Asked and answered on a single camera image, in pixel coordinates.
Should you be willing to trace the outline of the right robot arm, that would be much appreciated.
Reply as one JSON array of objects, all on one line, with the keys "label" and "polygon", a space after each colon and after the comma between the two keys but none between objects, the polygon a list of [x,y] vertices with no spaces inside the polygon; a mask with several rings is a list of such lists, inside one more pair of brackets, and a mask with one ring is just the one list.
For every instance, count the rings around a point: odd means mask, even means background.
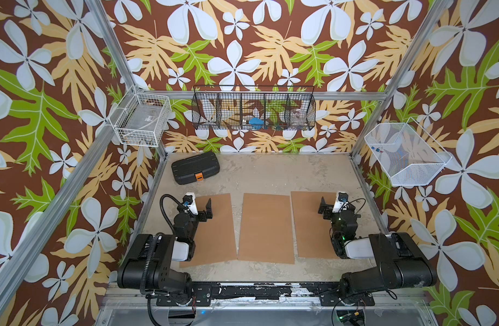
[{"label": "right robot arm", "polygon": [[404,288],[435,285],[438,273],[412,237],[406,232],[356,236],[356,207],[346,193],[329,205],[322,198],[318,214],[331,222],[329,239],[335,254],[341,259],[369,259],[376,266],[359,272],[348,272],[338,282],[338,298],[351,305],[364,301],[370,294]]}]

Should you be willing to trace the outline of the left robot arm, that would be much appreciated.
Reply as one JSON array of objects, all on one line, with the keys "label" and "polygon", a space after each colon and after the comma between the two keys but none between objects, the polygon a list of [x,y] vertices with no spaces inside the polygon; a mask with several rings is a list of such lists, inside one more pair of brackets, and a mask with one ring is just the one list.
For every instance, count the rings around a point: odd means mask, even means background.
[{"label": "left robot arm", "polygon": [[138,234],[118,269],[117,285],[147,296],[182,296],[189,300],[191,276],[171,269],[171,262],[192,260],[198,226],[214,216],[212,200],[208,199],[205,210],[200,211],[194,194],[186,194],[181,201],[164,194],[159,205],[171,233]]}]

